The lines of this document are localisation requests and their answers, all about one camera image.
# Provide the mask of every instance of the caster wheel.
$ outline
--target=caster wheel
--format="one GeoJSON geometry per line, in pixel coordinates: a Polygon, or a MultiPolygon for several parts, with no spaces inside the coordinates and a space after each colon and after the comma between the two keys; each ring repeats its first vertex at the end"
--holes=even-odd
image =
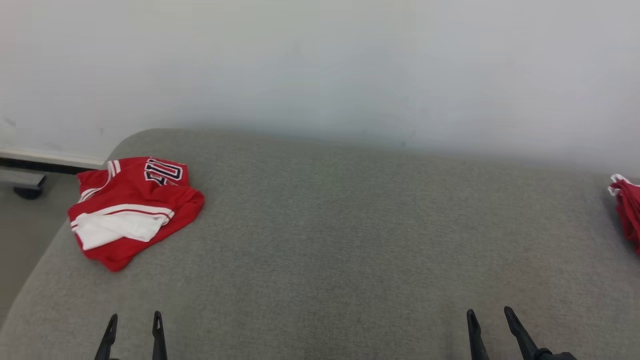
{"type": "Polygon", "coordinates": [[[35,200],[42,195],[42,189],[13,188],[13,192],[26,200],[35,200]]]}

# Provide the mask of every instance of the red jersey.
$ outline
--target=red jersey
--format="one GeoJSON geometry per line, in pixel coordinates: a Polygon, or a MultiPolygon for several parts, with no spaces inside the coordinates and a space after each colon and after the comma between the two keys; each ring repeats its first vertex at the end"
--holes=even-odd
{"type": "Polygon", "coordinates": [[[84,255],[119,271],[147,247],[192,222],[204,196],[185,164],[150,157],[107,162],[77,175],[80,200],[69,211],[84,255]]]}

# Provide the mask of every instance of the wall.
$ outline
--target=wall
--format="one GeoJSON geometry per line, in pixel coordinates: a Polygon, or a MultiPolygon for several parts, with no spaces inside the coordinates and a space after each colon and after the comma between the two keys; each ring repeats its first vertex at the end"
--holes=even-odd
{"type": "Polygon", "coordinates": [[[211,127],[640,175],[635,0],[0,0],[0,147],[211,127]]]}

